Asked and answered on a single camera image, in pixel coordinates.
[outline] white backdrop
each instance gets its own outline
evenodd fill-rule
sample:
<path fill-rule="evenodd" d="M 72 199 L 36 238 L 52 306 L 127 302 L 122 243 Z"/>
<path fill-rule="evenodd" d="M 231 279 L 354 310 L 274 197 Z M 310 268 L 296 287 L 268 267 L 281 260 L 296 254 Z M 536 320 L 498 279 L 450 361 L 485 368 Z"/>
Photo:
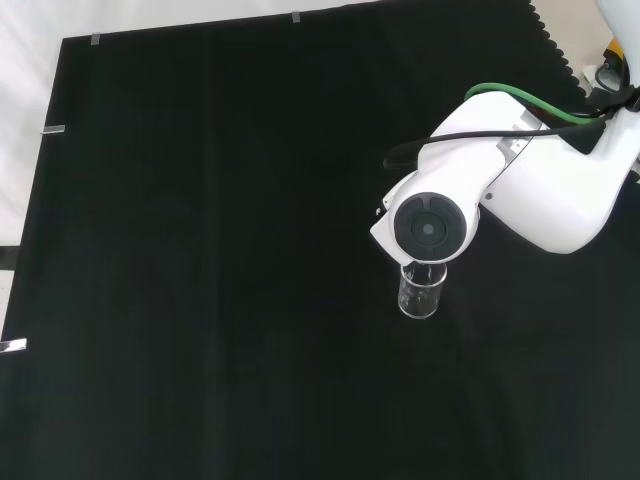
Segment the white backdrop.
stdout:
<path fill-rule="evenodd" d="M 0 0 L 0 245 L 20 243 L 60 43 L 364 0 Z"/>

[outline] metal clip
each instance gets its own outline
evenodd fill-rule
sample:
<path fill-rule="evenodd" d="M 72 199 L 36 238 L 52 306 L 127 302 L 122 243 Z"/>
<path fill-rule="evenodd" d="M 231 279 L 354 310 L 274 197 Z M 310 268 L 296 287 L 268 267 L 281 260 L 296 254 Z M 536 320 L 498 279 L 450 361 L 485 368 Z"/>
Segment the metal clip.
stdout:
<path fill-rule="evenodd" d="M 53 133 L 64 133 L 64 125 L 56 125 L 54 127 L 44 127 L 42 135 L 51 135 Z"/>
<path fill-rule="evenodd" d="M 21 338 L 19 340 L 11 340 L 10 342 L 0 342 L 0 354 L 17 352 L 19 350 L 27 349 L 27 339 Z"/>

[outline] black table surface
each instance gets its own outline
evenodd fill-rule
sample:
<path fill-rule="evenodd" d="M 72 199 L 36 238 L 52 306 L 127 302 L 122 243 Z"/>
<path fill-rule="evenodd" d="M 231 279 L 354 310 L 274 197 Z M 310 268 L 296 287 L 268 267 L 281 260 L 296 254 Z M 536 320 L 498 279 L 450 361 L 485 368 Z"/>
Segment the black table surface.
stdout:
<path fill-rule="evenodd" d="M 633 179 L 570 256 L 483 212 L 425 322 L 368 234 L 383 152 L 474 84 L 583 105 L 542 27 L 425 0 L 64 40 L 0 477 L 638 478 Z"/>

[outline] yellow object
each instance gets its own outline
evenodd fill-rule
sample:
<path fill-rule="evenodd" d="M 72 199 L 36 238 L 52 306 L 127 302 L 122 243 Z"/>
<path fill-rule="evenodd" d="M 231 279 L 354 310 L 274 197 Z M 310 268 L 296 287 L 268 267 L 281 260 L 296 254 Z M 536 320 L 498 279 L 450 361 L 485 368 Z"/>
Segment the yellow object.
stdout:
<path fill-rule="evenodd" d="M 624 52 L 622 51 L 622 47 L 620 46 L 620 43 L 618 43 L 618 40 L 615 38 L 611 40 L 611 43 L 607 47 L 607 50 L 615 53 L 618 57 L 620 57 L 620 60 L 624 58 Z"/>

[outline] clear glass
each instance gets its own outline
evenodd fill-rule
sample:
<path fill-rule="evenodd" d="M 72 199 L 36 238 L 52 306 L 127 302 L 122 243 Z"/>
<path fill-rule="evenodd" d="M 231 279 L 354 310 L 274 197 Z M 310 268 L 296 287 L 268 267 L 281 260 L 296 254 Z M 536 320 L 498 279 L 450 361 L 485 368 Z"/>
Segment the clear glass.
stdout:
<path fill-rule="evenodd" d="M 425 319 L 438 309 L 447 266 L 412 263 L 400 267 L 398 306 L 406 316 Z"/>

